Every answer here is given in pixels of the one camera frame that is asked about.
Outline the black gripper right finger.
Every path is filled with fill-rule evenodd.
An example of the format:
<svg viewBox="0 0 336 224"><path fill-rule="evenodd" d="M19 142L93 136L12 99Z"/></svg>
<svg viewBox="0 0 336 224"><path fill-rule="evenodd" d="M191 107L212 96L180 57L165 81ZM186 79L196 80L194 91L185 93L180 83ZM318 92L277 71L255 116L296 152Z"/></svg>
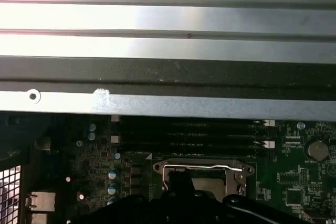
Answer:
<svg viewBox="0 0 336 224"><path fill-rule="evenodd" d="M258 203L241 195L229 195L221 202L203 191L196 191L200 202L196 212L199 223L307 223L281 210Z"/></svg>

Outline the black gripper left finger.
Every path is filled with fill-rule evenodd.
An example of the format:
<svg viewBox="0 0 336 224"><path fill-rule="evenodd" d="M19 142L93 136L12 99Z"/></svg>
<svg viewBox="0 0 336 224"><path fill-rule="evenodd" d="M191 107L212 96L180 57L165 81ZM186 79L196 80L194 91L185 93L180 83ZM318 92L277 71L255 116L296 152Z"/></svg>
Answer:
<svg viewBox="0 0 336 224"><path fill-rule="evenodd" d="M130 195L71 223L190 223L192 213L184 210L194 199L195 189L186 172L173 172L170 187L159 199Z"/></svg>

